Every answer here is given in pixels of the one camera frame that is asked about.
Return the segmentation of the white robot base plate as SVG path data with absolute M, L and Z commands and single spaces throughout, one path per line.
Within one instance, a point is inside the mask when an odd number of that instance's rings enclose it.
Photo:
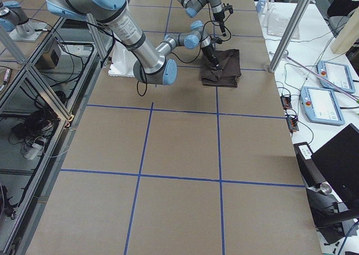
M 134 78 L 133 67 L 137 58 L 120 42 L 116 42 L 108 75 L 112 77 Z

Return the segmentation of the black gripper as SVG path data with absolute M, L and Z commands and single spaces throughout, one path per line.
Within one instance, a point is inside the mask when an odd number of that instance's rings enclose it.
M 229 3 L 227 4 L 219 4 L 215 7 L 211 8 L 213 13 L 214 21 L 219 25 L 221 33 L 224 37 L 227 36 L 226 28 L 224 25 L 225 12 L 229 11 L 230 14 L 233 13 L 233 6 Z
M 212 38 L 208 35 L 201 42 L 201 51 L 203 55 L 207 58 L 207 60 L 210 62 L 212 69 L 220 69 L 220 63 L 217 56 L 215 55 L 215 49 L 213 46 L 213 44 L 215 43 L 222 44 L 222 39 L 219 37 Z

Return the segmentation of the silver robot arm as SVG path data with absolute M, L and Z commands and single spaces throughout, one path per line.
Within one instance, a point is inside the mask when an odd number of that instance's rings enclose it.
M 222 0 L 177 0 L 186 10 L 189 17 L 194 18 L 207 4 L 210 6 L 215 23 L 220 27 L 222 35 L 227 35 L 225 29 L 225 12 L 233 13 L 231 4 L 224 4 Z
M 220 69 L 211 37 L 200 21 L 191 24 L 189 33 L 169 34 L 155 47 L 131 17 L 127 0 L 47 0 L 47 7 L 54 15 L 78 21 L 86 21 L 88 14 L 93 15 L 97 23 L 114 32 L 126 49 L 135 55 L 137 61 L 133 72 L 141 83 L 174 83 L 177 64 L 167 56 L 180 46 L 193 49 L 199 45 L 211 67 Z

